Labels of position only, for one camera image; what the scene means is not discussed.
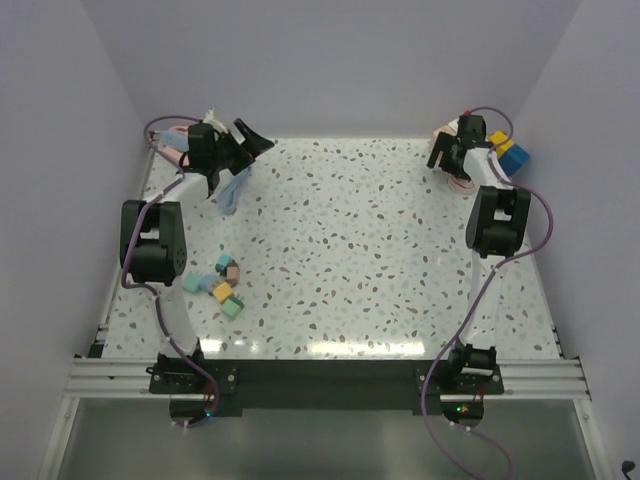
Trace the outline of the blue power strip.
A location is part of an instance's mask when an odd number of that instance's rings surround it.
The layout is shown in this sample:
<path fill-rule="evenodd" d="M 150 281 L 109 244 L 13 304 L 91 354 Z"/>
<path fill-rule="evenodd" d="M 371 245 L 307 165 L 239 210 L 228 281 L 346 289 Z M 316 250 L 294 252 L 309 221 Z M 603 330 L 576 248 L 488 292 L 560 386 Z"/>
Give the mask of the blue power strip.
<path fill-rule="evenodd" d="M 160 147 L 171 148 L 181 153 L 189 150 L 188 136 L 177 131 L 161 131 L 159 134 L 158 142 Z"/>

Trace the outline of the pink power strip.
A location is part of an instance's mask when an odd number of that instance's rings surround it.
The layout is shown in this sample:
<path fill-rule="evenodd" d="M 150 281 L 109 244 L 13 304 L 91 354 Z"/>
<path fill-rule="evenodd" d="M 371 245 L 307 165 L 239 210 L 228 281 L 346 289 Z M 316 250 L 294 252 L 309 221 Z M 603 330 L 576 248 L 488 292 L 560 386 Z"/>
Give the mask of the pink power strip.
<path fill-rule="evenodd" d="M 169 146 L 161 148 L 160 152 L 176 164 L 180 164 L 182 166 L 189 165 L 189 157 L 186 152 L 180 152 Z"/>

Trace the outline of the teal plug adapter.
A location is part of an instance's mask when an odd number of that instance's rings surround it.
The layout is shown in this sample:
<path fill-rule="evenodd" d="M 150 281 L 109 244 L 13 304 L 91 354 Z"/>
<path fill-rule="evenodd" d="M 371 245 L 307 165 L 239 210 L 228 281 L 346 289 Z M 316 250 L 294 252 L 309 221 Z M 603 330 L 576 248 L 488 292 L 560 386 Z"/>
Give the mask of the teal plug adapter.
<path fill-rule="evenodd" d="M 235 265 L 236 262 L 232 256 L 221 254 L 215 263 L 215 271 L 221 276 L 227 276 L 228 269 Z"/>

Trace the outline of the mauve plug adapter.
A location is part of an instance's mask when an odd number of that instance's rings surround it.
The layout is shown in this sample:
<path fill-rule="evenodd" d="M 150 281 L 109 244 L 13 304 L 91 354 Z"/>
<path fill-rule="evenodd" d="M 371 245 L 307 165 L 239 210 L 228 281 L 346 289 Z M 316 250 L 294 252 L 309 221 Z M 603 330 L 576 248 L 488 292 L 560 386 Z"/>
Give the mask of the mauve plug adapter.
<path fill-rule="evenodd" d="M 241 271 L 237 264 L 229 265 L 226 268 L 226 282 L 231 286 L 236 286 L 240 282 Z"/>

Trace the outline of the light blue plug adapter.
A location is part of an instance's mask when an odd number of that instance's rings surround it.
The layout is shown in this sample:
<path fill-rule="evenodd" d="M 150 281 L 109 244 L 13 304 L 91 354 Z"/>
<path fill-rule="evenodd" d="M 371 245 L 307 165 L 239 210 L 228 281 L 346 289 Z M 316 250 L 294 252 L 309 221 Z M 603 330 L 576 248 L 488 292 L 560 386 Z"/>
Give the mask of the light blue plug adapter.
<path fill-rule="evenodd" d="M 200 292 L 200 280 L 201 277 L 193 272 L 186 274 L 182 279 L 183 289 L 191 294 L 198 294 Z"/>

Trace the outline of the green plug adapter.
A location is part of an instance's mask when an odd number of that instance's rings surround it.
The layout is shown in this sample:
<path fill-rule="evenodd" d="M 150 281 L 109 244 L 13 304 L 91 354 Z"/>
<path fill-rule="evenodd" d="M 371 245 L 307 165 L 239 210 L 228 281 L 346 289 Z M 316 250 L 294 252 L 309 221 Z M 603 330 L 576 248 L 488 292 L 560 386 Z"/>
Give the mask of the green plug adapter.
<path fill-rule="evenodd" d="M 244 302 L 236 296 L 230 296 L 221 304 L 222 313 L 229 319 L 236 319 L 244 308 Z"/>

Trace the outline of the peach cube socket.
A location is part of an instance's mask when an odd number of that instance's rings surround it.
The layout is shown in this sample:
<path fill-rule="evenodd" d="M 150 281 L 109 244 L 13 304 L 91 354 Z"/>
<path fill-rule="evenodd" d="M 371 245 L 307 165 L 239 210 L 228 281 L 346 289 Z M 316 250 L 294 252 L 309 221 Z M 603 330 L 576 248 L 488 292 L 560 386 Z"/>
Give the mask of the peach cube socket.
<path fill-rule="evenodd" d="M 452 135 L 452 136 L 456 136 L 457 135 L 457 130 L 458 130 L 458 120 L 454 119 L 450 122 L 448 122 L 447 124 L 437 128 L 431 137 L 431 147 L 435 146 L 435 142 L 438 138 L 438 136 L 441 133 L 446 133 L 447 135 Z"/>

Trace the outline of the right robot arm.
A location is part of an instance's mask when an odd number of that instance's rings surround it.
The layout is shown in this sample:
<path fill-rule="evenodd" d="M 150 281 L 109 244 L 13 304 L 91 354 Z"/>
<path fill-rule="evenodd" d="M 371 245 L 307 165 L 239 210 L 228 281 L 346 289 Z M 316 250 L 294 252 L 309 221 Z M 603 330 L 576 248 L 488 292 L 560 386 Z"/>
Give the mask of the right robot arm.
<path fill-rule="evenodd" d="M 509 185 L 496 161 L 496 146 L 476 109 L 460 115 L 456 127 L 438 132 L 427 160 L 428 168 L 476 193 L 465 230 L 471 251 L 469 306 L 461 331 L 447 348 L 447 364 L 440 368 L 448 386 L 459 393 L 469 392 L 497 368 L 500 269 L 522 247 L 531 203 L 531 194 Z"/>

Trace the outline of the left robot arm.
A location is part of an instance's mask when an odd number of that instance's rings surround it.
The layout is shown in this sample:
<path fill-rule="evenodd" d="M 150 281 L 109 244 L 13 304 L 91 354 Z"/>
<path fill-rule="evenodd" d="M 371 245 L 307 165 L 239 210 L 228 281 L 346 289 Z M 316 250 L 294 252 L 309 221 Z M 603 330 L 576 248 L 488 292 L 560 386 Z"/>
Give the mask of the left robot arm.
<path fill-rule="evenodd" d="M 148 291 L 153 299 L 161 347 L 152 374 L 161 380 L 172 378 L 185 392 L 196 392 L 206 381 L 214 384 L 215 380 L 202 363 L 200 340 L 184 300 L 182 275 L 188 249 L 183 213 L 214 194 L 222 171 L 240 176 L 260 155 L 274 148 L 275 143 L 256 133 L 240 118 L 233 122 L 240 138 L 216 118 L 190 118 L 191 124 L 182 136 L 187 148 L 175 157 L 150 135 L 152 125 L 170 118 L 169 115 L 158 117 L 144 127 L 150 149 L 176 173 L 155 195 L 123 203 L 120 282 L 125 289 Z"/>

